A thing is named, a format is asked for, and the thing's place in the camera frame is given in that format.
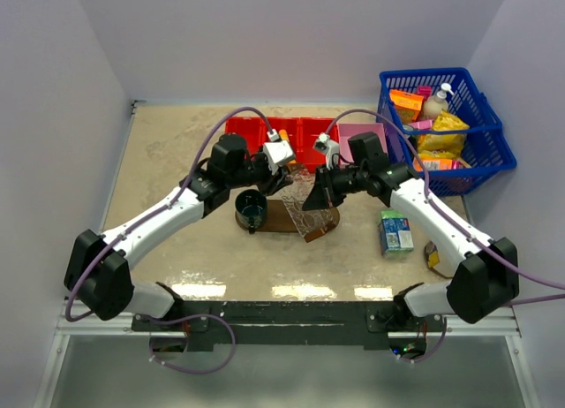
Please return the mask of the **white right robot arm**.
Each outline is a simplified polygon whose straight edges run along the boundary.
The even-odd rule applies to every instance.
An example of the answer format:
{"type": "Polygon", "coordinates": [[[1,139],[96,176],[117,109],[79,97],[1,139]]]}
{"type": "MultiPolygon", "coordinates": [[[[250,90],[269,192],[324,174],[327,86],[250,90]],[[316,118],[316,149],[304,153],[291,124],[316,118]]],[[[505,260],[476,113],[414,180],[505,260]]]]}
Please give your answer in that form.
{"type": "Polygon", "coordinates": [[[375,133],[355,135],[348,144],[353,162],[341,167],[338,143],[325,133],[315,141],[326,162],[316,170],[303,210],[337,207],[348,194],[365,192],[422,229],[454,269],[447,281],[415,284],[395,296],[393,319],[399,329],[412,331],[432,314],[454,314],[474,324],[518,296],[518,274],[505,265],[517,263],[510,240],[493,240],[467,223],[426,188],[411,166],[392,163],[375,133]]]}

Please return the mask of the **clear acrylic toothbrush holder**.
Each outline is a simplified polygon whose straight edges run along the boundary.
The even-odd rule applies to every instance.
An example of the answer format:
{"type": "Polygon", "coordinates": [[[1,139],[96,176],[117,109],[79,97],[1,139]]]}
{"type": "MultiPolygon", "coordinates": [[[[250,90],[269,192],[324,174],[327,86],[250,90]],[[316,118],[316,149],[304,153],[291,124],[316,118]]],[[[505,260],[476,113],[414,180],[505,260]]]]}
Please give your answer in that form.
{"type": "Polygon", "coordinates": [[[284,187],[279,196],[298,234],[309,243],[337,227],[339,211],[335,208],[304,211],[303,204],[313,189],[315,176],[302,163],[291,162],[288,168],[292,183],[284,187]]]}

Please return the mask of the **dark green mug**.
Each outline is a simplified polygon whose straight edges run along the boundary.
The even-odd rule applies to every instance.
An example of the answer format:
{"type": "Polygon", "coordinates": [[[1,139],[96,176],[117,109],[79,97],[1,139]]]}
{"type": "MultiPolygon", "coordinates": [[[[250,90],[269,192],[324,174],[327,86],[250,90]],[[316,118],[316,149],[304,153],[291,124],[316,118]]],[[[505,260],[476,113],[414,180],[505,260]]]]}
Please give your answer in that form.
{"type": "Polygon", "coordinates": [[[245,190],[236,197],[235,210],[238,224],[253,234],[267,221],[267,198],[257,190],[245,190]]]}

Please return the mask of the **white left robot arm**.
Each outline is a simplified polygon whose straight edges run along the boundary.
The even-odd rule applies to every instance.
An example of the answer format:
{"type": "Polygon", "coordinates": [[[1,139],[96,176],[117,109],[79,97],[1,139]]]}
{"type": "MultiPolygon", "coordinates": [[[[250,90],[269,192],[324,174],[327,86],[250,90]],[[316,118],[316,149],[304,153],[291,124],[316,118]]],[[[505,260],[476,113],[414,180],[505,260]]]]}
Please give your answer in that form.
{"type": "Polygon", "coordinates": [[[166,239],[218,209],[231,190],[255,186],[272,195],[290,185],[288,164],[294,158],[290,143],[277,134],[254,155],[243,137],[222,135],[210,156],[198,160],[157,204],[111,230],[86,230],[76,238],[64,277],[67,303],[81,301],[102,321],[130,313],[151,317],[163,330],[176,329],[183,320],[181,298],[162,283],[134,282],[133,268],[166,239]]]}

